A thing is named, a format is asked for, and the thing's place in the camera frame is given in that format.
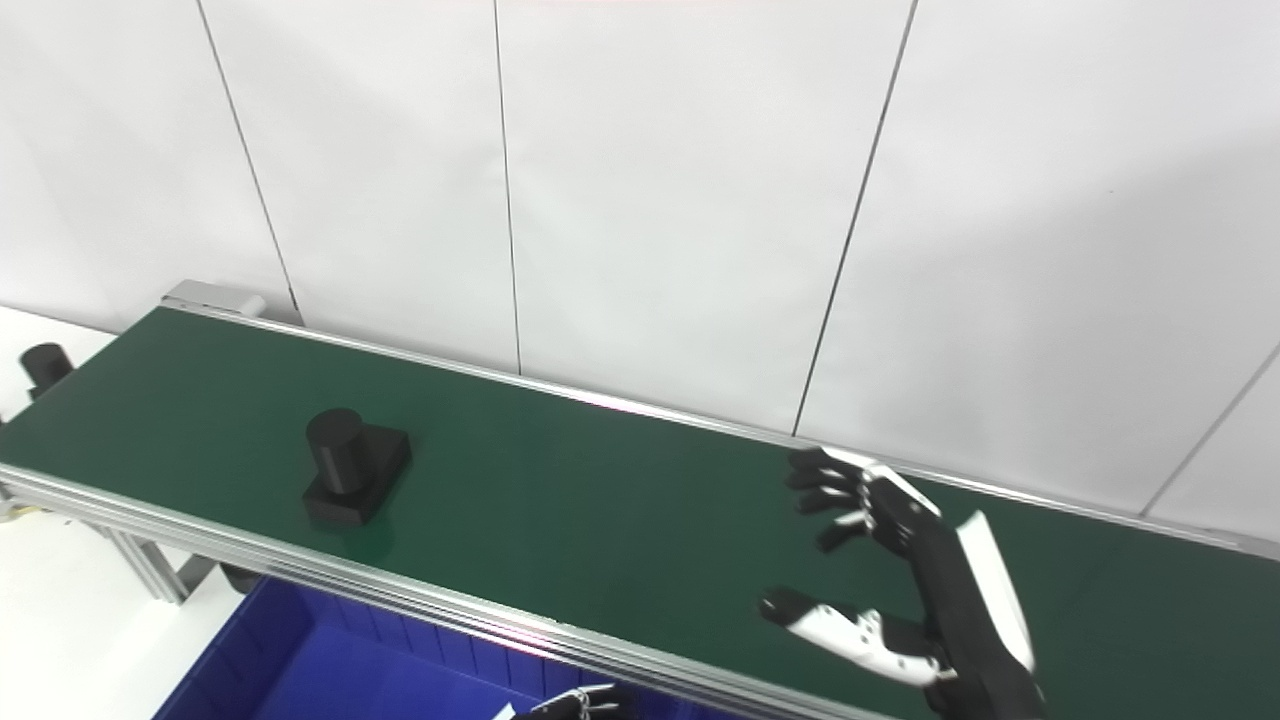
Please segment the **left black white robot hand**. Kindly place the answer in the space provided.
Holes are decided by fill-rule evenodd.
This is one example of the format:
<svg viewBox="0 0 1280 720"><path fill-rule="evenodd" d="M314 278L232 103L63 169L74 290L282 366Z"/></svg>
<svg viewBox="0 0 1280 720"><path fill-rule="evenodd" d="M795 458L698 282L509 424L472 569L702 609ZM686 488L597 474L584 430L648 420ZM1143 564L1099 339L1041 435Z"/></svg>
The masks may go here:
<svg viewBox="0 0 1280 720"><path fill-rule="evenodd" d="M631 689L605 683L561 692L509 719L639 719L639 710Z"/></svg>

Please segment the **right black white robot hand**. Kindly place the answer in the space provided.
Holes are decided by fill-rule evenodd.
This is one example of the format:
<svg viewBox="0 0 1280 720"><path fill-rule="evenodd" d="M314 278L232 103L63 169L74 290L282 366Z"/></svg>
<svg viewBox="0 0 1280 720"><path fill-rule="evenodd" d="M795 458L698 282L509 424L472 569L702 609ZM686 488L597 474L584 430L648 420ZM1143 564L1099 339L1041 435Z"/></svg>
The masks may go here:
<svg viewBox="0 0 1280 720"><path fill-rule="evenodd" d="M878 459L822 446L788 455L803 515L835 511L815 538L829 553L868 537L911 570L924 618L769 588L760 615L869 673L919 689L942 719L1044 719L1021 602L983 512L950 527L940 507Z"/></svg>

